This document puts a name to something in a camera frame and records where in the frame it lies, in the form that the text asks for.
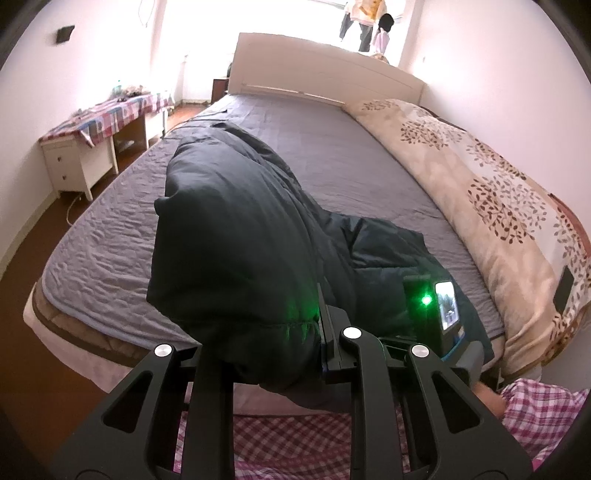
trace bed frame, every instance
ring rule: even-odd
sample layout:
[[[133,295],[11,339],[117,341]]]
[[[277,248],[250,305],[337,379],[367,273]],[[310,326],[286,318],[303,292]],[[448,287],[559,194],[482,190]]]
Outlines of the bed frame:
[[[333,105],[397,98],[419,104],[424,82],[361,53],[301,38],[241,33],[228,93],[275,93]]]

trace wooden floor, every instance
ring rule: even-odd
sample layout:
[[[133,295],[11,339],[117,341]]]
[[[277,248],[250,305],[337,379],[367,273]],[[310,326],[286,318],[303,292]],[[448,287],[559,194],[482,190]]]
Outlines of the wooden floor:
[[[198,105],[177,108],[168,119],[168,129],[203,108]],[[119,171],[131,165],[140,154],[130,151],[120,155]],[[101,179],[92,188],[94,197],[114,178],[108,174]],[[25,238],[0,280],[0,408],[29,450],[46,465],[104,396],[92,382],[57,360],[22,319],[29,292],[69,228],[66,210],[76,197],[75,193],[63,193],[53,202]],[[70,221],[88,205],[84,196],[77,200]]]

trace person's hand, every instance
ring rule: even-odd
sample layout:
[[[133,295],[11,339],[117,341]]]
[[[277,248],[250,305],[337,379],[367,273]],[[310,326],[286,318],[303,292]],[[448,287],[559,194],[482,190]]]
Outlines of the person's hand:
[[[503,418],[505,410],[507,410],[507,403],[501,395],[493,392],[481,382],[478,382],[472,391],[496,418]]]

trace pink plaid fabric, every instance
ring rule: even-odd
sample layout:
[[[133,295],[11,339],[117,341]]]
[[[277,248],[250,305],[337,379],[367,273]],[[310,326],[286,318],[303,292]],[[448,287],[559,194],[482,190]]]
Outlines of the pink plaid fabric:
[[[179,473],[186,427],[183,413],[174,471]],[[410,471],[402,412],[402,467]],[[321,414],[301,417],[234,417],[236,480],[348,480],[351,463],[351,417]]]
[[[532,380],[506,387],[503,425],[519,441],[537,468],[579,413],[589,390],[565,388]],[[186,426],[183,413],[174,471],[180,472]],[[402,465],[410,471],[402,412],[397,409]],[[348,480],[351,418],[347,414],[305,417],[234,417],[236,480]]]
[[[107,100],[51,129],[39,139],[39,142],[74,135],[92,148],[141,115],[157,112],[172,104],[173,99],[170,95],[159,93],[140,95],[125,102],[118,102],[117,99]]]
[[[501,392],[507,401],[503,425],[537,468],[573,424],[589,390],[572,393],[556,385],[521,378]]]

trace gray bed sheet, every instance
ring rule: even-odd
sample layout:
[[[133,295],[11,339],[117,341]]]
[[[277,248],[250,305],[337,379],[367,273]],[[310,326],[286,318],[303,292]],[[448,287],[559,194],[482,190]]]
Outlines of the gray bed sheet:
[[[476,307],[491,339],[500,315],[472,257],[433,201],[363,127],[340,108],[268,95],[227,96],[170,132],[93,202],[52,253],[43,293],[88,326],[147,349],[197,342],[146,300],[166,166],[179,141],[228,119],[265,141],[326,209],[388,219],[422,232],[428,249]]]

